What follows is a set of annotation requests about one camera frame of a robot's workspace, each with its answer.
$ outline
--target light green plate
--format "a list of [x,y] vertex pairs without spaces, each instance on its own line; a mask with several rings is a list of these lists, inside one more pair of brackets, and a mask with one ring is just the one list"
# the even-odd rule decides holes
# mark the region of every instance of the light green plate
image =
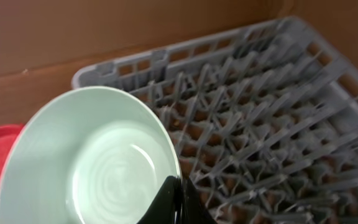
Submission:
[[180,176],[162,124],[121,90],[88,87],[45,105],[16,141],[0,183],[0,224],[137,223]]

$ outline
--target gray dish rack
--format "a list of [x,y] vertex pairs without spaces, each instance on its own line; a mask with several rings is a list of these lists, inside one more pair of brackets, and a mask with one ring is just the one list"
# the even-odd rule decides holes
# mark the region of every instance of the gray dish rack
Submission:
[[145,102],[218,223],[358,223],[358,70],[296,17],[79,70]]

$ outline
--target plastic dish rack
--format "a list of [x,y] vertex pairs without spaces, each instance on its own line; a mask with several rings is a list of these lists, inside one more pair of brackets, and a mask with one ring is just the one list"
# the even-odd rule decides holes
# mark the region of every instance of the plastic dish rack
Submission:
[[289,17],[78,71],[160,117],[218,223],[358,223],[358,70]]

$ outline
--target dish rack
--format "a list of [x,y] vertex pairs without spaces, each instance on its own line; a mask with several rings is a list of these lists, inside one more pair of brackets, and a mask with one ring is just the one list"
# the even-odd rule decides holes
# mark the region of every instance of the dish rack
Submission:
[[296,17],[82,68],[145,102],[218,223],[358,223],[358,70]]

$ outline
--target brown background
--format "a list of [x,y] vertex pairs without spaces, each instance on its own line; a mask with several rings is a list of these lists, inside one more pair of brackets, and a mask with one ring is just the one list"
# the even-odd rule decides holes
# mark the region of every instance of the brown background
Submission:
[[290,14],[358,67],[358,1],[0,0],[0,124],[26,122],[86,65]]

